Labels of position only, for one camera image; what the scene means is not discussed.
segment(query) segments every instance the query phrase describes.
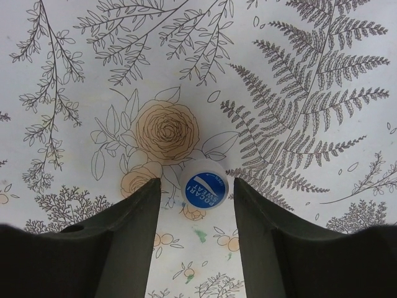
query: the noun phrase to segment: patterned tablecloth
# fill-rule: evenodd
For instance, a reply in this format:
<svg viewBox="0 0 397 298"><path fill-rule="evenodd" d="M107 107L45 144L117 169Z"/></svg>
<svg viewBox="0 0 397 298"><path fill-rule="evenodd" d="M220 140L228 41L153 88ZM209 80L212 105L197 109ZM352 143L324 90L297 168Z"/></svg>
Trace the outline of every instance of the patterned tablecloth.
<svg viewBox="0 0 397 298"><path fill-rule="evenodd" d="M185 205L192 160L332 230L396 224L396 12L394 0L3 1L0 220L59 231L160 177L146 298L245 297L233 192L208 212Z"/></svg>

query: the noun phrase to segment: branch illustration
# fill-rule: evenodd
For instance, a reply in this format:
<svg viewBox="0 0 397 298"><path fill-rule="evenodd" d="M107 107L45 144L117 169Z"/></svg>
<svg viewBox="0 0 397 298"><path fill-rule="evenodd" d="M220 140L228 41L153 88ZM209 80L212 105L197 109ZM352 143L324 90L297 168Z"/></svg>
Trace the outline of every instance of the branch illustration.
<svg viewBox="0 0 397 298"><path fill-rule="evenodd" d="M53 176L46 172L47 163L53 164L54 169L62 169L63 157L61 153L62 141L55 139L55 132L58 127L55 120L63 115L63 120L73 122L73 127L81 125L78 114L78 102L70 101L65 95L64 86L69 83L70 79L74 82L83 82L84 75L81 65L84 63L79 60L81 52L71 53L65 49L66 44L74 44L75 41L68 37L69 31L63 30L55 32L50 25L47 12L42 0L35 2L33 10L27 11L31 16L29 21L33 23L33 28L28 31L29 39L19 43L17 46L20 53L11 54L12 62L28 60L33 62L32 54L40 53L40 38L46 37L50 46L47 54L46 65L42 66L44 71L39 86L40 90L35 94L24 94L19 98L26 110L32 110L35 114L38 112L38 104L51 105L51 113L42 115L41 124L34 124L27 127L24 142L29 142L29 146L38 141L44 147L38 150L43 155L42 159L35 158L32 160L32 167L27 173L23 174L23 179L29 185L29 189L35 192L43 192L48 189L53 181Z"/></svg>
<svg viewBox="0 0 397 298"><path fill-rule="evenodd" d="M111 203L105 196L90 199L88 191L79 191L73 186L62 185L59 194L46 194L35 197L38 206L47 213L49 224L42 220L26 221L25 231L29 233L53 232L88 219L93 215L109 208Z"/></svg>
<svg viewBox="0 0 397 298"><path fill-rule="evenodd" d="M170 9L164 7L163 0L129 0L130 4L126 4L126 1L99 1L100 5L97 8L100 13L88 10L89 16L79 17L79 25L74 26L81 29L82 34L86 30L91 31L92 38L87 39L87 42L92 44L98 55L96 58L102 60L104 66L108 63L121 66L111 70L113 74L109 79L110 82L116 86L122 85L124 81L131 84L131 79L143 79L141 66L150 65L144 52L151 48L146 44L158 28L162 29L159 33L160 46L167 43L171 49L167 53L168 60L174 57L180 59L182 55L188 55L189 49L194 51L194 54L198 54L185 59L195 62L195 65L190 72L186 69L181 71L181 73L186 73L182 79L186 77L192 79L191 72L194 72L200 80L199 85L207 83L207 76L216 81L215 75L210 71L212 64L222 71L223 68L218 60L224 57L230 59L224 46L233 42L222 30L228 28L233 22L220 23L228 17L228 14L233 17L233 0L214 0L206 11L184 9L190 0L185 0L177 7ZM221 7L222 11L214 12L218 7ZM208 25L202 27L207 19ZM203 43L207 46L195 49L195 45L202 46Z"/></svg>
<svg viewBox="0 0 397 298"><path fill-rule="evenodd" d="M392 178L392 176L397 173L397 161L394 164L390 165L390 169L383 174L381 179L378 179L376 181L373 180L375 176L379 175L382 172L381 165L384 163L386 162L383 160L381 151L376 153L375 161L370 163L369 174L365 175L362 181L359 180L358 183L354 184L354 188L352 190L351 195L347 197L343 197L342 199L336 201L325 202L320 204L332 204L335 202L340 202L352 196L360 194L361 192L368 191L369 189L372 189L374 196L377 196L378 194L383 195L385 193L384 187L387 188L390 193L393 193L394 190L397 189L397 177Z"/></svg>
<svg viewBox="0 0 397 298"><path fill-rule="evenodd" d="M329 220L326 227L340 233L357 233L373 225L385 224L386 210L386 202L377 205L372 200L368 203L360 200L358 205L351 203L349 211L341 218Z"/></svg>
<svg viewBox="0 0 397 298"><path fill-rule="evenodd" d="M0 168L2 166L5 166L7 162L8 162L7 160L3 160L3 161L0 160Z"/></svg>

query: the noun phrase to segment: orange rose drawing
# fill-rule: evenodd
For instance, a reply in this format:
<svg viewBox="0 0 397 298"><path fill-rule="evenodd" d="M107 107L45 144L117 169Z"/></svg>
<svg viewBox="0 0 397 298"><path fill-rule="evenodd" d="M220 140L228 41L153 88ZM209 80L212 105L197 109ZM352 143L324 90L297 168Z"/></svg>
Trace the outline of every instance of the orange rose drawing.
<svg viewBox="0 0 397 298"><path fill-rule="evenodd" d="M138 148L162 165L186 161L199 141L197 120L186 106L155 99L139 110L132 130Z"/></svg>
<svg viewBox="0 0 397 298"><path fill-rule="evenodd" d="M185 204L185 206L182 209L182 212L184 213L187 219L193 221L203 219L207 214L205 210L197 209L189 204Z"/></svg>
<svg viewBox="0 0 397 298"><path fill-rule="evenodd" d="M128 198L150 179L160 178L162 175L163 167L156 161L150 161L143 166L132 168L122 179L121 192L123 197Z"/></svg>

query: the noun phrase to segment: blue label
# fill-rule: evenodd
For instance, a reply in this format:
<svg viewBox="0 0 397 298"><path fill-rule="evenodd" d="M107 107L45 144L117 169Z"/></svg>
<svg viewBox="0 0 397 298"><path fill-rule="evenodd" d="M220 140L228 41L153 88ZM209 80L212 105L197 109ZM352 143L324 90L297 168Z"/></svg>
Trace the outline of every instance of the blue label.
<svg viewBox="0 0 397 298"><path fill-rule="evenodd" d="M226 195L223 180L212 173L200 173L186 184L187 200L198 208L211 208L218 205Z"/></svg>

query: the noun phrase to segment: bottle cap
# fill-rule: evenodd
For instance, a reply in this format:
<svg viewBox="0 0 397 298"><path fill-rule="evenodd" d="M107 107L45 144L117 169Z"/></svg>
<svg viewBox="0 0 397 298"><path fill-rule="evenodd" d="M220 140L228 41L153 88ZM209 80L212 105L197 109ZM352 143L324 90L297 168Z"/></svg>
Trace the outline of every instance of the bottle cap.
<svg viewBox="0 0 397 298"><path fill-rule="evenodd" d="M181 173L182 197L198 209L219 206L229 192L225 170L216 161L195 160L187 164Z"/></svg>

